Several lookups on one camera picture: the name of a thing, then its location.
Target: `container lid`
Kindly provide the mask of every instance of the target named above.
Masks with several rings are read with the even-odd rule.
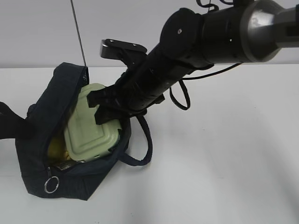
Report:
[[[89,108],[87,95],[91,91],[103,89],[98,83],[84,86],[78,97],[77,105],[64,130],[66,148],[75,161],[91,161],[109,154],[109,149],[119,140],[119,120],[111,120],[97,125],[95,113],[99,105]]]

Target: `black strap loop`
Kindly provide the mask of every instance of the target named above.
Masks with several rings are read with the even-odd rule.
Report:
[[[173,101],[173,103],[180,109],[186,111],[190,108],[191,106],[191,102],[190,102],[190,97],[189,97],[189,93],[188,93],[188,90],[187,90],[187,87],[185,86],[185,83],[184,81],[181,79],[179,80],[178,82],[182,88],[182,91],[183,91],[183,94],[185,96],[185,99],[186,99],[186,103],[187,103],[187,106],[184,106],[182,104],[180,104],[177,99],[174,97],[174,95],[172,94],[172,90],[171,88],[169,89],[169,94],[170,94],[170,98],[171,100]]]
[[[148,141],[148,151],[147,151],[144,159],[142,159],[142,160],[137,160],[137,159],[133,158],[132,156],[126,154],[125,152],[119,156],[120,161],[122,161],[130,166],[133,166],[133,167],[147,165],[151,161],[151,157],[153,155],[153,142],[152,142],[152,139],[150,136],[150,128],[143,116],[136,116],[136,117],[137,117],[137,119],[141,125],[141,128],[144,131],[145,137]]]
[[[0,139],[29,139],[35,133],[27,120],[15,114],[5,103],[0,102]]]

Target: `white wall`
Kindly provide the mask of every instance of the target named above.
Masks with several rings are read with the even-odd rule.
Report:
[[[298,3],[277,2],[285,8]],[[136,42],[151,50],[166,20],[180,7],[206,12],[196,0],[74,0],[74,6],[87,65],[95,67],[123,66],[99,56],[101,39]],[[69,0],[2,0],[0,31],[0,68],[83,64]],[[299,63],[298,55],[299,49],[284,49],[270,63]]]
[[[91,82],[112,84],[124,69],[91,68]],[[27,194],[14,142],[1,140],[0,223],[299,223],[298,70],[244,65],[186,82],[187,112],[167,93],[146,116],[152,163],[142,169],[118,163],[88,202]],[[52,71],[1,69],[0,101],[25,116]],[[174,92],[182,99],[177,86]],[[146,141],[134,119],[132,128],[130,153],[140,159]]]

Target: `navy blue bag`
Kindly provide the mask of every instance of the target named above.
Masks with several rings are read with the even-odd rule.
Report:
[[[138,116],[149,147],[143,160],[136,160],[125,153],[131,136],[131,125],[130,119],[124,119],[121,120],[120,141],[110,155],[92,162],[78,163],[64,171],[48,164],[50,140],[61,127],[70,108],[76,105],[80,89],[87,84],[87,67],[62,63],[54,70],[53,78],[37,103],[29,108],[25,121],[30,125],[26,128],[29,130],[29,127],[34,127],[34,135],[30,138],[15,135],[21,175],[28,193],[42,198],[88,200],[118,160],[131,166],[144,166],[150,162],[150,130],[145,118]],[[26,132],[24,126],[23,129],[20,125],[17,127],[19,132]]]

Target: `bag strap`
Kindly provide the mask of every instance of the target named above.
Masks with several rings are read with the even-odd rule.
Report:
[[[123,152],[118,158],[120,161],[122,161],[130,166],[133,166],[133,167],[147,165],[151,161],[151,157],[153,155],[153,142],[152,142],[152,139],[150,136],[150,128],[148,126],[148,123],[146,122],[146,120],[143,116],[136,116],[136,117],[137,117],[137,119],[141,125],[141,128],[144,131],[145,137],[148,141],[148,151],[142,160],[137,160],[137,159],[133,158],[132,156],[126,154],[125,152]]]
[[[0,102],[0,139],[29,139],[35,133],[27,120],[15,114],[5,103]]]

